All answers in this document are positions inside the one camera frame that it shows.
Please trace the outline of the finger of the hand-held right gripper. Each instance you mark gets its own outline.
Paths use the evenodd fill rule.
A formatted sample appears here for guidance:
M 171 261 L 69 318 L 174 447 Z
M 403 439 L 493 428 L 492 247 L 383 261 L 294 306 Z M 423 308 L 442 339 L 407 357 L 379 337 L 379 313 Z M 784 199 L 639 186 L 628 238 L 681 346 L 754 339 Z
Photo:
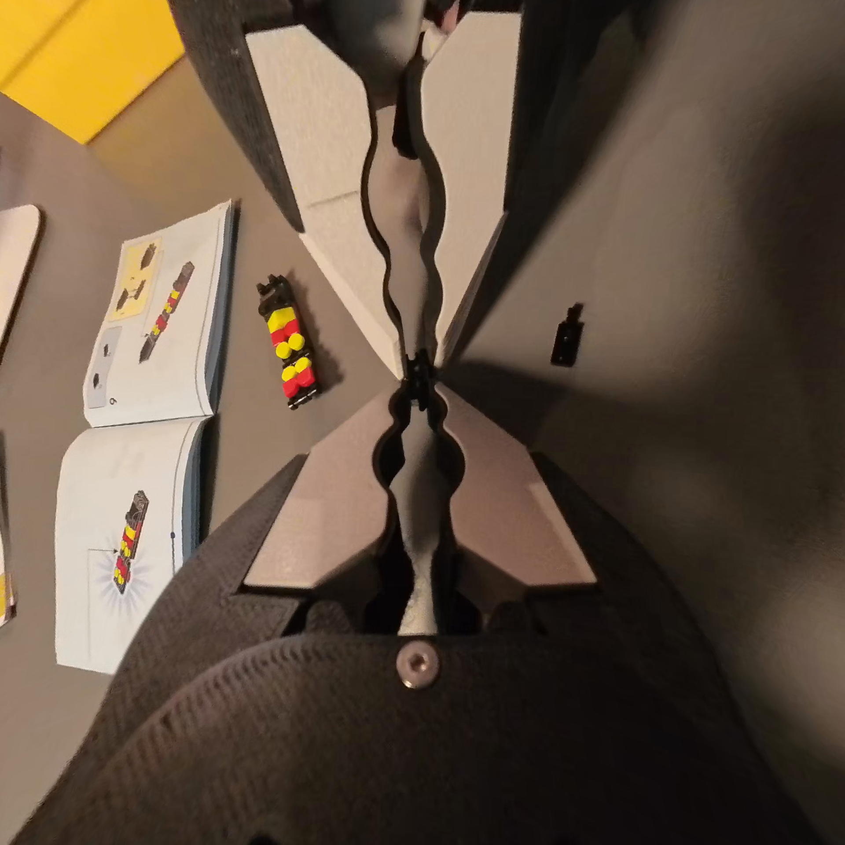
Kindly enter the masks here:
M 428 182 L 421 242 L 434 287 L 425 338 L 436 367 L 459 346 L 507 213 L 521 12 L 425 24 L 411 62 L 411 140 Z
M 367 216 L 374 152 L 363 80 L 306 26 L 246 42 L 301 217 L 300 238 L 379 359 L 403 378 L 400 330 L 386 302 L 388 261 Z

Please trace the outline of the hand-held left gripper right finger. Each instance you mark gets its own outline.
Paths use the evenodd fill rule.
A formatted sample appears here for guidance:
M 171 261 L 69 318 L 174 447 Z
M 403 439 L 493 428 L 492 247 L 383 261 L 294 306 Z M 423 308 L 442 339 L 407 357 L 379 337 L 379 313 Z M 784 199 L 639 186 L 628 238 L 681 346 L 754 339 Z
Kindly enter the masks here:
M 437 385 L 463 470 L 449 499 L 458 591 L 557 591 L 597 583 L 528 449 Z

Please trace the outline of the yellow plastic bin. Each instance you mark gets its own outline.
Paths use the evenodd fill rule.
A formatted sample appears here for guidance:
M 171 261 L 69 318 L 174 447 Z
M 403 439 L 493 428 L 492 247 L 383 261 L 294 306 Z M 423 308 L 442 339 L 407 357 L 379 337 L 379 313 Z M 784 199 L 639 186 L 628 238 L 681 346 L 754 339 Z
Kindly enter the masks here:
M 1 91 L 90 142 L 184 55 L 167 1 L 2 1 Z

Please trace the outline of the small white lego leaflet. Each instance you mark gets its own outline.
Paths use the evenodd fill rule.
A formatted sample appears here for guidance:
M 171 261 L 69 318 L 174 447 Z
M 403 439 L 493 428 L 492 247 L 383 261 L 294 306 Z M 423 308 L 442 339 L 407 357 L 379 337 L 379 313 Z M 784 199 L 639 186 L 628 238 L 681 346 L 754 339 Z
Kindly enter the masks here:
M 7 461 L 6 438 L 1 432 L 1 626 L 15 617 L 16 598 L 12 578 L 7 569 L 7 557 L 10 550 L 8 494 L 7 494 Z

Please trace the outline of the black red yellow lego assembly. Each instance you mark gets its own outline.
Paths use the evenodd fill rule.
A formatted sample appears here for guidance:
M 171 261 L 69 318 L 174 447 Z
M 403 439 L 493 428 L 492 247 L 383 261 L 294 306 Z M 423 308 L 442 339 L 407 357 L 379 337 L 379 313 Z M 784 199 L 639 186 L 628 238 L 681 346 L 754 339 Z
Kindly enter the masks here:
M 282 364 L 282 389 L 287 406 L 296 410 L 321 392 L 309 337 L 301 322 L 301 310 L 290 281 L 268 276 L 257 284 L 259 315 L 269 332 L 274 354 Z

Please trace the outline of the lego instruction booklet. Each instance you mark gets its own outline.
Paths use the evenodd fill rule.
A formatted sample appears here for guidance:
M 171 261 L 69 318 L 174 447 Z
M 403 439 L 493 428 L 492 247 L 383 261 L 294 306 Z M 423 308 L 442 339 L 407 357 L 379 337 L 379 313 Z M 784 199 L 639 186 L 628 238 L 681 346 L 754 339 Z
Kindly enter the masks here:
M 126 241 L 61 464 L 55 658 L 112 675 L 199 544 L 204 429 L 217 411 L 232 200 Z

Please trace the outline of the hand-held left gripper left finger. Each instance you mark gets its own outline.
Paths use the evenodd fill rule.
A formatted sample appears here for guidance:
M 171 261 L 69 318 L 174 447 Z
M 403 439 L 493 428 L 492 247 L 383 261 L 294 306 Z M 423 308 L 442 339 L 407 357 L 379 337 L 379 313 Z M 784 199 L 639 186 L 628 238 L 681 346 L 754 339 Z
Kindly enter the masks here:
M 377 394 L 308 453 L 244 579 L 280 591 L 377 591 L 395 530 L 389 482 L 404 463 L 407 392 Z

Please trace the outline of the wooden book stand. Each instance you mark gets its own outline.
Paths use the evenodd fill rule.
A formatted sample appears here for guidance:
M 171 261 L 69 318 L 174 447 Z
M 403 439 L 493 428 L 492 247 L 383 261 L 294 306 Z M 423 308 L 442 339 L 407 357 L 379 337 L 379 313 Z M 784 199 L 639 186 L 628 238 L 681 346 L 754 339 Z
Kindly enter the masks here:
M 36 205 L 1 212 L 1 356 L 24 296 L 43 226 L 44 215 Z

